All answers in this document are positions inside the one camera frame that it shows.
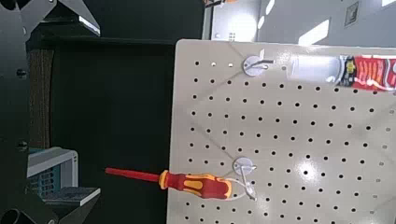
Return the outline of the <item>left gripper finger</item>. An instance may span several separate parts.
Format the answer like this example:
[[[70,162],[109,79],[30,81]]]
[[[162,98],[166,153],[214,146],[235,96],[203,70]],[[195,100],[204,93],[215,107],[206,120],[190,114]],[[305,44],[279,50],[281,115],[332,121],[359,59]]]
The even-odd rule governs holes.
[[[100,25],[83,0],[56,0],[56,6],[40,22],[40,29],[63,38],[101,35]]]
[[[64,187],[42,200],[58,216],[56,224],[83,224],[100,194],[100,188]]]

